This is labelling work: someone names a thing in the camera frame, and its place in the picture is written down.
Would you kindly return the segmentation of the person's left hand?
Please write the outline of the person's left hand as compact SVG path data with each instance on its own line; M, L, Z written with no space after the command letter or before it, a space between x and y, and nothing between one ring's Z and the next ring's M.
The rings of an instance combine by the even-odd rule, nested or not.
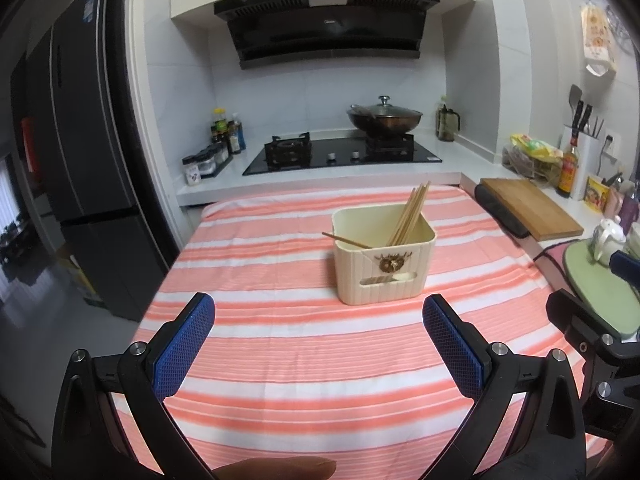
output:
M213 470L220 480L326 480L336 471L334 460L319 456L250 458Z

